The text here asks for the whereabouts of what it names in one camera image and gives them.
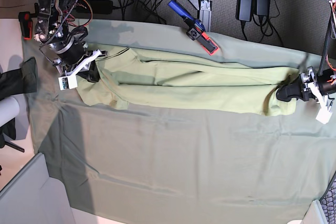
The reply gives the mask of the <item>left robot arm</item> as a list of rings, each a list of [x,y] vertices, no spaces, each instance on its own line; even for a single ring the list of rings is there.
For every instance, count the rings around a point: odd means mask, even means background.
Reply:
[[[335,67],[330,63],[328,50],[332,39],[335,39],[335,0],[327,0],[330,8],[330,18],[325,35],[323,52],[318,71],[309,67],[291,84],[282,86],[276,92],[279,101],[289,102],[291,99],[308,101],[317,99],[318,95],[328,98],[335,93]]]

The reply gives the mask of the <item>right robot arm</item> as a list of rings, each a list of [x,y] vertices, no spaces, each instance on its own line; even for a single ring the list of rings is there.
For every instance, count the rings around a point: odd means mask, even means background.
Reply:
[[[37,24],[34,39],[40,43],[40,50],[49,47],[56,54],[52,65],[57,68],[63,83],[70,82],[70,75],[82,77],[96,83],[100,76],[96,58],[104,56],[105,51],[96,54],[88,50],[85,38],[88,36],[88,23],[76,25],[72,11],[84,5],[92,13],[87,0],[38,0]]]

